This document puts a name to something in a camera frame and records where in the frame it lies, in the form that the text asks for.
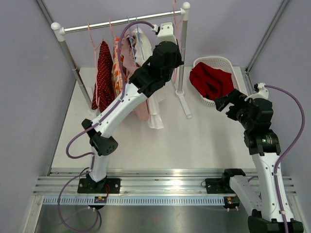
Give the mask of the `pink wire hanger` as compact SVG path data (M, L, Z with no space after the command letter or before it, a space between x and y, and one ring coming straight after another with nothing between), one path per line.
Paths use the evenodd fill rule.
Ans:
M176 4L176 0L172 0L172 7L173 7L174 12L175 12L175 4ZM178 27L180 23L182 22L182 17L180 17L180 19L177 19L176 14L174 13L173 18L174 18L174 35L178 39L178 36L179 36Z

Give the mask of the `white skirt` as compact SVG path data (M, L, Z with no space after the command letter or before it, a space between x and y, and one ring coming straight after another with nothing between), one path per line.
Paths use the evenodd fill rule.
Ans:
M136 36L136 44L135 44L135 59L136 64L140 67L147 61L147 59L152 55L152 46L150 44L149 39L144 34L144 32L139 29L140 38L142 40L142 46L144 51L145 60L142 60L140 47L137 39L137 30L132 31L132 36ZM163 129L164 125L160 116L159 102L164 100L165 96L161 91L156 91L147 99L147 106L149 112L148 126L152 129Z

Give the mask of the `blue hanger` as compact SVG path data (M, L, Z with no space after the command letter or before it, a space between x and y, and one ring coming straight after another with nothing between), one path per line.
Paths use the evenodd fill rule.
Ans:
M127 16L127 21L128 21L128 24L130 24L129 16ZM136 67L137 65L136 65L136 59L135 59L135 53L134 53L134 47L133 47L133 39L131 36L131 27L129 27L128 29L129 29L129 41L130 41L130 46L132 50L134 66Z
M140 32L139 32L138 24L136 24L136 30L137 30L137 39L138 39L138 44L139 44L139 47L140 47L140 52L141 52L142 60L145 60L143 46L142 46L142 40L140 38Z

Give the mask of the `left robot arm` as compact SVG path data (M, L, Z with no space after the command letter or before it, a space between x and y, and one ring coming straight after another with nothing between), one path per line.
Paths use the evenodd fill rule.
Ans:
M89 173L79 180L78 193L108 192L107 164L109 155L118 147L112 134L118 125L154 92L171 79L173 70L183 64L176 42L162 41L152 55L138 68L123 87L123 92L95 119L85 119L93 152Z

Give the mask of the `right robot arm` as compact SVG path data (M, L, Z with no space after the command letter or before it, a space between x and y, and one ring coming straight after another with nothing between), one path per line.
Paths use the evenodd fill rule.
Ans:
M281 172L281 149L278 136L271 130L273 104L268 90L261 88L246 96L234 89L214 100L216 109L229 107L228 118L244 128L244 143L256 167L260 193L250 186L249 179L240 169L226 169L221 188L238 196L248 214L251 233L302 233L303 223L295 220L288 204Z

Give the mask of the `pink skirt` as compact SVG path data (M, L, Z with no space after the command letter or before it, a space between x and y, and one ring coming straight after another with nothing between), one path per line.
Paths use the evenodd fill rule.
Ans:
M136 39L132 36L133 46L136 44ZM143 78L147 77L145 68L134 66L132 50L129 41L129 32L124 34L121 41L121 55L123 56L123 71L127 77L127 82L134 84L138 88L139 94L146 94L146 84ZM149 119L149 112L147 102L144 100L141 104L135 107L134 112L141 120L147 121Z

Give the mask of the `orange floral skirt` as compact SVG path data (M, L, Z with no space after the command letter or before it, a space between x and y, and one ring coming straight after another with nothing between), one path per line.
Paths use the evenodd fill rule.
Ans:
M121 78L121 69L118 62L118 43L120 39L115 36L114 38L114 48L113 48L113 66L112 66L112 84L113 84L113 90L114 95L117 97L122 92L122 78Z

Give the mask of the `pink hanger middle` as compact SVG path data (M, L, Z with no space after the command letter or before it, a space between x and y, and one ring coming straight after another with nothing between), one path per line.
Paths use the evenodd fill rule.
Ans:
M113 31L113 27L112 27L110 19L109 19L109 28L110 28L110 32L111 32L111 36L112 36L112 43L113 43L113 46L114 46L115 45L115 35L114 35L114 31Z

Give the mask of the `pink hanger left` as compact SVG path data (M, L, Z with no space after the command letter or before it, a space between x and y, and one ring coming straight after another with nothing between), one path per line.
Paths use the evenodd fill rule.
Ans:
M98 58L100 55L100 47L102 45L102 41L99 44L96 44L94 42L91 29L90 29L90 23L87 24L87 31L89 33L91 45L93 48L93 61L94 61L94 67L95 67L95 83L94 83L94 90L93 90L93 99L92 99L92 110L99 109L100 103L101 103L101 88L103 86L102 81L98 77L99 74L99 65L98 65Z

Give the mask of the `red polka dot skirt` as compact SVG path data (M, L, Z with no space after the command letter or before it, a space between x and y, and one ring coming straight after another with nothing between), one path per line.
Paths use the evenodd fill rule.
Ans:
M113 61L109 46L105 41L101 42L99 58L97 62L97 75L93 91L92 110L103 112L115 99L112 84Z

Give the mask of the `metal clothes rack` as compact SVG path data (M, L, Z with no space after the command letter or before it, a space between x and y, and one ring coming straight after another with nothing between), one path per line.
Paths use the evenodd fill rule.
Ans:
M185 60L185 51L186 51L186 39L187 39L187 27L188 27L188 19L189 19L189 11L190 11L190 3L184 2L180 10L173 10L171 12L146 15L140 17L119 19L110 22L103 22L85 26L78 26L72 28L64 28L59 23L53 22L51 24L51 29L53 30L56 39L60 42L60 45L65 52L65 57L69 61L69 64L72 66L73 70L77 69L75 61L71 55L71 52L67 46L65 35L67 33L81 32L92 29L100 29L110 26L117 26L122 24L129 24L131 27L134 26L135 22L147 21L150 19L163 18L163 17L175 17L180 15L182 20L182 30L181 30L181 39L177 41L177 44L180 46L182 61ZM178 69L178 85L175 86L175 96L180 100L181 106L184 110L185 116L187 119L192 118L192 114L190 112L189 106L185 99L185 92L183 90L183 79L184 79L184 65L180 65Z

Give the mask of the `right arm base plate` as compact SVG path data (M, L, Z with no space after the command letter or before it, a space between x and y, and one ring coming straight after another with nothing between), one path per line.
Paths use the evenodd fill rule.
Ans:
M206 178L205 188L208 194L234 194L230 188L229 181L222 178Z

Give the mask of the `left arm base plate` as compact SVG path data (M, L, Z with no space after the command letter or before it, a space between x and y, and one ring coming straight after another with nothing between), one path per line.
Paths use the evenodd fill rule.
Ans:
M79 180L77 193L79 194L119 194L121 180L119 178L105 178L99 182L90 177Z

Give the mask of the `aluminium rail frame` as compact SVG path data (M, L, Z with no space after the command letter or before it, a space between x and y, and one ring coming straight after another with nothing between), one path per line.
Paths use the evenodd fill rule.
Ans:
M206 178L219 178L222 168L207 169L145 169L128 170L109 168L109 178L119 178L120 194L123 196L203 196ZM34 193L56 195L71 178L74 180L65 187L66 195L75 195L78 188L80 168L52 168L46 176L40 176Z

